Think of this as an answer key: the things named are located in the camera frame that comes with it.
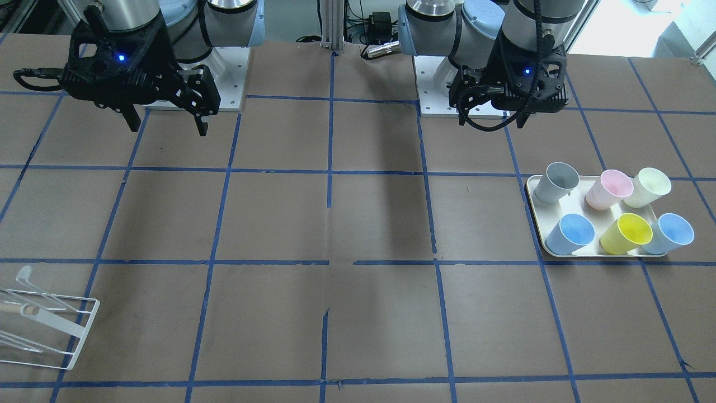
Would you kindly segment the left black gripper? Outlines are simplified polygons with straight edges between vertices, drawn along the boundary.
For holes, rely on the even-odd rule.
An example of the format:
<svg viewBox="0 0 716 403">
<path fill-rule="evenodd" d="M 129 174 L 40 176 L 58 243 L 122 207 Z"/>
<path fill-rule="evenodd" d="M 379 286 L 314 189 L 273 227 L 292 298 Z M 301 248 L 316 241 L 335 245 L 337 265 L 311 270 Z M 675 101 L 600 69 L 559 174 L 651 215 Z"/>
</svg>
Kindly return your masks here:
<svg viewBox="0 0 716 403">
<path fill-rule="evenodd" d="M 469 92 L 463 96 L 463 105 L 470 108 L 490 102 L 496 109 L 517 111 L 531 99 L 526 112 L 517 115 L 518 128 L 526 125 L 532 113 L 559 112 L 569 103 L 565 46 L 546 48 L 539 63 L 536 57 L 508 40 L 496 41 L 480 77 L 467 66 L 460 67 L 449 89 L 450 106 L 458 106 L 465 90 Z"/>
</svg>

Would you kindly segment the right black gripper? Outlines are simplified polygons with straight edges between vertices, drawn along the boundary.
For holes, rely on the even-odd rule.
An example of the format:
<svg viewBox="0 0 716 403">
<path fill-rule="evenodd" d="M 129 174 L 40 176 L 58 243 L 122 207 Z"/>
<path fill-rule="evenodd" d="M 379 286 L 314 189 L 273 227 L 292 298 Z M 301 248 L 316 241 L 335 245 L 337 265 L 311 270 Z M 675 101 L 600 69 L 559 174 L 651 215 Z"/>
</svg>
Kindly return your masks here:
<svg viewBox="0 0 716 403">
<path fill-rule="evenodd" d="M 168 101 L 193 115 L 199 136 L 207 136 L 220 105 L 212 73 L 206 65 L 179 66 L 159 11 L 121 31 L 111 30 L 102 11 L 85 11 L 70 46 L 59 84 L 75 99 L 117 110 L 134 133 L 140 130 L 135 105 Z"/>
</svg>

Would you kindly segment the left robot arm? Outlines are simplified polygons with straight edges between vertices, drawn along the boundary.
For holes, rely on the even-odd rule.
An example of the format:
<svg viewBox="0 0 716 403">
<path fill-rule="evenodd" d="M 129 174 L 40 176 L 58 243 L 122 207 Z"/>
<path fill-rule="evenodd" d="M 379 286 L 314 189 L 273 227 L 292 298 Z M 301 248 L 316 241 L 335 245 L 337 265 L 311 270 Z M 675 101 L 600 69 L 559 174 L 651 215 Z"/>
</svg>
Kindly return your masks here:
<svg viewBox="0 0 716 403">
<path fill-rule="evenodd" d="M 447 100 L 460 125 L 496 131 L 570 103 L 565 38 L 583 1 L 406 1 L 403 54 L 444 57 Z"/>
</svg>

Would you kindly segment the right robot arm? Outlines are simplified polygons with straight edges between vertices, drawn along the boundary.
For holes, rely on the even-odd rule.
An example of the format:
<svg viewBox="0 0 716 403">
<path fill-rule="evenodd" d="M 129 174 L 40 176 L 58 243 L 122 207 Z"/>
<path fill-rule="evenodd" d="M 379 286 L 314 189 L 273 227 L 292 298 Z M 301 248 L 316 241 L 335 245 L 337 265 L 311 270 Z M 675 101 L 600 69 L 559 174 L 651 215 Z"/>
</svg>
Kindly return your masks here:
<svg viewBox="0 0 716 403">
<path fill-rule="evenodd" d="M 136 106 L 167 101 L 205 136 L 218 113 L 216 48 L 252 48 L 265 38 L 263 1 L 76 1 L 82 12 L 68 61 L 56 74 L 77 100 L 120 113 L 130 130 Z"/>
</svg>

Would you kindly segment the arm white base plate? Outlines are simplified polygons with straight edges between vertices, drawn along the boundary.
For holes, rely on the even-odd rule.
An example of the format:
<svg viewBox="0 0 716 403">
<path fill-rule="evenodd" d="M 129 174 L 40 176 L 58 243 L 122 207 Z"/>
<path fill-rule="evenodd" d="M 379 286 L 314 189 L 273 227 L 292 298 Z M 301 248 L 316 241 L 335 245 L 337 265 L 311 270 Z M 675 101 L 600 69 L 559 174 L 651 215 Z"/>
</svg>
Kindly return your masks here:
<svg viewBox="0 0 716 403">
<path fill-rule="evenodd" d="M 251 48 L 213 48 L 200 62 L 181 63 L 183 69 L 207 65 L 213 74 L 222 101 L 220 112 L 240 112 L 249 67 Z"/>
<path fill-rule="evenodd" d="M 415 83 L 419 95 L 420 114 L 427 118 L 458 118 L 449 104 L 449 88 L 457 74 L 447 57 L 420 55 L 413 57 Z"/>
</svg>

